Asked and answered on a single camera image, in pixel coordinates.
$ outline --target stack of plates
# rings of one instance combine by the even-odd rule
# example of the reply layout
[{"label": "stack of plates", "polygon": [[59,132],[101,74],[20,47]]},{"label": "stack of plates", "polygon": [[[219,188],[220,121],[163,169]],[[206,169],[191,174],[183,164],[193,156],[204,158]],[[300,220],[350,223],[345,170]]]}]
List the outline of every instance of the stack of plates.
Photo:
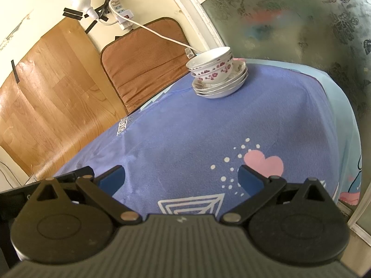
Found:
[{"label": "stack of plates", "polygon": [[221,83],[205,84],[198,79],[194,79],[192,87],[198,96],[209,99],[222,98],[236,92],[243,85],[248,75],[246,63],[234,60],[232,72]]}]

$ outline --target wood grain surface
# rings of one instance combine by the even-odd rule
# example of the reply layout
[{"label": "wood grain surface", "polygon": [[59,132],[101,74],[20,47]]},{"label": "wood grain surface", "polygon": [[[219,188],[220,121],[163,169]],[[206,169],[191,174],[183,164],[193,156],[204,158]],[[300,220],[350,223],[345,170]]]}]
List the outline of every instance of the wood grain surface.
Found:
[{"label": "wood grain surface", "polygon": [[17,64],[0,88],[0,145],[38,179],[53,175],[125,117],[124,106],[77,20],[65,18]]}]

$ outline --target black device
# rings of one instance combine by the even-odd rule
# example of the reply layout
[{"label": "black device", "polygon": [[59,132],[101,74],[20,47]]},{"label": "black device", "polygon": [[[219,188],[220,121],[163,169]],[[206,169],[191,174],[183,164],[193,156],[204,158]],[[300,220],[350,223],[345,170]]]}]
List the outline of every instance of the black device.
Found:
[{"label": "black device", "polygon": [[318,180],[287,183],[246,165],[238,179],[246,191],[261,191],[219,222],[155,214],[143,222],[111,197],[125,181],[121,166],[97,178],[85,167],[0,193],[1,221],[15,218],[14,250],[5,254],[12,267],[3,277],[357,277],[339,261],[349,229]]}]

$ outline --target white light bulb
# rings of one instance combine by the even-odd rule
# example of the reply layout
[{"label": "white light bulb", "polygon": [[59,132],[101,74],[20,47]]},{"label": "white light bulb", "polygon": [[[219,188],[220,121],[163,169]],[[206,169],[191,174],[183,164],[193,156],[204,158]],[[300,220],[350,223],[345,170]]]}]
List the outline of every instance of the white light bulb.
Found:
[{"label": "white light bulb", "polygon": [[82,11],[83,13],[87,13],[94,20],[98,19],[98,14],[95,12],[95,10],[90,5],[91,0],[70,0],[70,1],[74,9]]}]

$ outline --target cream wall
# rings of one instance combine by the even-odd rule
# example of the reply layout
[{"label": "cream wall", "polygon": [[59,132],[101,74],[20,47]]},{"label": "cream wall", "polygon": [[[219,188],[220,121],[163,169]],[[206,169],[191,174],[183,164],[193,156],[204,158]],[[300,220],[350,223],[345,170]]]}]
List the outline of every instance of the cream wall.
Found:
[{"label": "cream wall", "polygon": [[[96,8],[103,2],[104,0],[92,0],[92,6]],[[141,24],[163,16],[174,18],[182,26],[191,46],[201,51],[205,49],[187,18],[173,0],[122,0],[122,4],[124,8],[131,9],[135,16],[134,20]],[[0,0],[0,5],[3,6],[0,8],[0,42],[31,12],[30,19],[24,20],[7,46],[0,51],[0,85],[2,85],[12,71],[10,61],[14,59],[17,64],[43,34],[64,18],[63,9],[70,7],[70,4],[69,0]],[[91,22],[90,18],[80,21],[85,29]],[[105,45],[115,39],[115,36],[125,33],[126,31],[122,31],[117,24],[113,26],[96,24],[88,36],[97,50],[101,51]],[[25,178],[25,173],[22,170],[19,171],[20,168],[2,148],[0,149],[0,161],[6,162],[13,171],[16,170],[22,176],[22,179]],[[0,172],[0,191],[5,189],[6,184]]]}]

